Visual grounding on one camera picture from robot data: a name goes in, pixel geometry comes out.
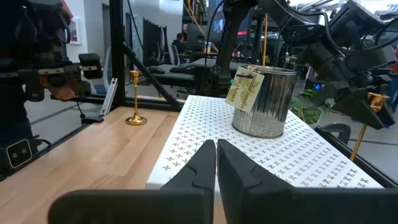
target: paper tag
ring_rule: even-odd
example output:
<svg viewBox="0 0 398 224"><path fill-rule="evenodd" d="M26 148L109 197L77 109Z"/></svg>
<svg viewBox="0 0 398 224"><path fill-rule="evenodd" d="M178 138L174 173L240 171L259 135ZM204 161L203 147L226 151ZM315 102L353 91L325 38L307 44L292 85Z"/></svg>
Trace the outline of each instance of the paper tag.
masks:
<svg viewBox="0 0 398 224"><path fill-rule="evenodd" d="M239 75L251 77L246 78L240 77ZM239 67L228 95L226 96L225 103L245 112L250 112L263 80L263 75Z"/></svg>

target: gray floor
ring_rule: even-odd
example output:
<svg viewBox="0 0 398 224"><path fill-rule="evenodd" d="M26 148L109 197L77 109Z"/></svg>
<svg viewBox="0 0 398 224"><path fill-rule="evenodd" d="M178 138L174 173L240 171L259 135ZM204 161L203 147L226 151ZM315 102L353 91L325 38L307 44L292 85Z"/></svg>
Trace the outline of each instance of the gray floor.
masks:
<svg viewBox="0 0 398 224"><path fill-rule="evenodd" d="M183 88L179 87L164 87L174 97L177 97L177 90L183 90ZM138 90L138 94L142 96L159 96L153 86L139 86ZM294 94L297 94L301 90L303 90L303 83L297 83ZM133 85L127 85L126 96L133 96L133 93ZM177 98L184 99L186 97L187 95L180 93ZM81 103L80 105L86 116L98 114L101 108L101 105L90 103ZM32 123L33 133L39 134L41 138L51 142L60 139L81 125L80 112L75 102L51 100L47 95L44 101L40 103L27 102L25 107ZM395 114L394 117L398 120L398 114ZM345 123L351 127L351 141L348 145L353 148L362 124L352 122L347 116L330 113L322 115L320 126L335 122ZM395 180L398 180L398 166L396 165L398 161L397 132L397 125L380 131L368 128L359 150L359 155L363 156Z"/></svg>

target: tin can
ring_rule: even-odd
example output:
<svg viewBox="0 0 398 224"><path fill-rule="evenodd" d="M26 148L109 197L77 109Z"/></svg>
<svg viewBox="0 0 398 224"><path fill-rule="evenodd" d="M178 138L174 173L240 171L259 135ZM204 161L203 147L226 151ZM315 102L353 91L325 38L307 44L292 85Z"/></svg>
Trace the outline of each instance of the tin can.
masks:
<svg viewBox="0 0 398 224"><path fill-rule="evenodd" d="M235 108L232 126L253 137L280 137L284 132L296 71L265 66L255 68L253 72L264 75L261 88L249 113Z"/></svg>

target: gold candle holder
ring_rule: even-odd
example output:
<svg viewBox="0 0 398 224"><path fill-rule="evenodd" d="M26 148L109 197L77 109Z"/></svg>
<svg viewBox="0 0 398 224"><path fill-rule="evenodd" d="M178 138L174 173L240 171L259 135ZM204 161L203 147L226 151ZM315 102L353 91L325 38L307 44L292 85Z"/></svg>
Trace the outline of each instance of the gold candle holder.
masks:
<svg viewBox="0 0 398 224"><path fill-rule="evenodd" d="M375 113L379 112L383 108L383 104L388 100L388 98L389 96L387 95L368 93L369 105ZM368 126L364 124L361 128L361 132L359 132L358 140L356 141L353 153L349 158L351 161L354 161L356 154L358 153L359 146L361 145L367 127Z"/></svg>
<svg viewBox="0 0 398 224"><path fill-rule="evenodd" d="M130 74L132 76L132 80L134 82L134 107L135 107L135 112L134 116L127 118L126 119L126 124L128 125L143 125L146 124L147 119L139 116L138 113L138 102L137 102L137 87L138 87L138 81L139 81L139 72L138 71L130 71Z"/></svg>

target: wooden table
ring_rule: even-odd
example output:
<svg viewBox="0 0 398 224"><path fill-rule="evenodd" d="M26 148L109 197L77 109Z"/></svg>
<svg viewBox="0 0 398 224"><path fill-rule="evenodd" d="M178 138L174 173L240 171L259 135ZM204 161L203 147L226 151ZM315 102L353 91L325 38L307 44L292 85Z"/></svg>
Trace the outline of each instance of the wooden table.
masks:
<svg viewBox="0 0 398 224"><path fill-rule="evenodd" d="M60 195L78 189L144 189L178 113L141 110L143 126L128 126L132 108L117 108L0 182L0 223L47 223ZM215 223L225 223L221 204Z"/></svg>

